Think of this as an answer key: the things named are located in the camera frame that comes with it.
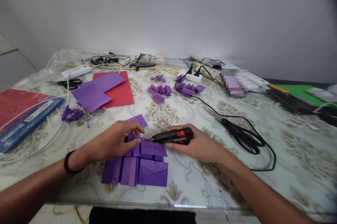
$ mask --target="green paper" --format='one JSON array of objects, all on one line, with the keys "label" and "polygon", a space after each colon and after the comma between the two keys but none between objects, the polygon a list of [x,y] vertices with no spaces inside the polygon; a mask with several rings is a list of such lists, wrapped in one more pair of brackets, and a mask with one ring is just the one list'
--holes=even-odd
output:
[{"label": "green paper", "polygon": [[290,91],[292,95],[300,99],[303,99],[304,101],[306,101],[307,103],[311,104],[314,107],[320,107],[326,103],[324,100],[316,98],[315,96],[306,92],[306,90],[314,88],[313,86],[309,85],[277,85],[277,86]]}]

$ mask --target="scissors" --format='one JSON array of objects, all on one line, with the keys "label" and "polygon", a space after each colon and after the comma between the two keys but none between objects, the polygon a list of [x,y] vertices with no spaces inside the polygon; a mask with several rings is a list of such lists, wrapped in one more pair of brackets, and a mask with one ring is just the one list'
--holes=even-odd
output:
[{"label": "scissors", "polygon": [[[50,84],[56,84],[56,85],[59,85],[59,86],[63,86],[65,87],[66,89],[68,89],[68,86],[67,86],[67,81],[66,80],[63,80],[63,81],[46,81]],[[72,79],[72,80],[69,80],[69,90],[75,90],[78,88],[78,85],[82,84],[82,80],[80,79]]]}]

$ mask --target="wrist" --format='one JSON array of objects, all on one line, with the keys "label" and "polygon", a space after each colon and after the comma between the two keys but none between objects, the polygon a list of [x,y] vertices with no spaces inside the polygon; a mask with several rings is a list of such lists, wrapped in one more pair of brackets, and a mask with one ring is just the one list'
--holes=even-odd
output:
[{"label": "wrist", "polygon": [[68,159],[68,167],[72,171],[79,171],[83,169],[85,166],[93,163],[91,161],[88,152],[86,151],[84,146],[75,150]]}]

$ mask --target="red paper sheet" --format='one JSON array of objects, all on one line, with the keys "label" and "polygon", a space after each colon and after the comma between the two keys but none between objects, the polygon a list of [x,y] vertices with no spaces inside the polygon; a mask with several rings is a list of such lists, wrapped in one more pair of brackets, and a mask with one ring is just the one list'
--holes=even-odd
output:
[{"label": "red paper sheet", "polygon": [[[45,94],[38,94],[14,88],[0,93],[0,126],[25,111],[27,108],[44,101],[47,97],[48,95]],[[12,121],[5,127],[5,129],[23,117],[26,113]]]},{"label": "red paper sheet", "polygon": [[[93,76],[93,80],[104,75],[106,73],[95,73]],[[119,73],[122,77],[126,79],[126,81],[120,83],[119,85],[111,88],[109,91],[106,91],[106,96],[112,98],[111,101],[105,103],[102,107],[118,107],[124,105],[134,104],[133,95],[131,91],[131,86],[129,82],[129,78],[127,76],[127,72],[123,71]]]}]

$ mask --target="white power strip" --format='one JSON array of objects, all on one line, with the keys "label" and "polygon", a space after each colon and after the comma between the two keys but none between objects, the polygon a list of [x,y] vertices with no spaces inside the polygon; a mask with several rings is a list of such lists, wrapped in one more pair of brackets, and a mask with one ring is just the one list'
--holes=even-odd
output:
[{"label": "white power strip", "polygon": [[[181,69],[181,70],[179,71],[179,73],[177,74],[177,76],[180,76],[180,75],[181,75],[181,76],[184,76],[186,73],[187,73],[186,70]],[[194,75],[192,75],[192,74],[187,74],[185,77],[186,77],[187,80],[190,80],[190,81],[199,83],[199,82],[201,81],[201,79],[202,79],[203,76],[202,76],[202,75],[199,75],[199,76],[197,77],[197,76],[194,76]]]},{"label": "white power strip", "polygon": [[81,76],[81,75],[86,74],[86,73],[91,72],[91,71],[92,71],[92,69],[91,69],[90,66],[82,65],[82,66],[78,66],[78,67],[66,70],[66,71],[62,72],[62,75],[65,78],[67,78],[68,75],[69,75],[68,78],[73,79],[73,78],[76,78],[78,76]]}]

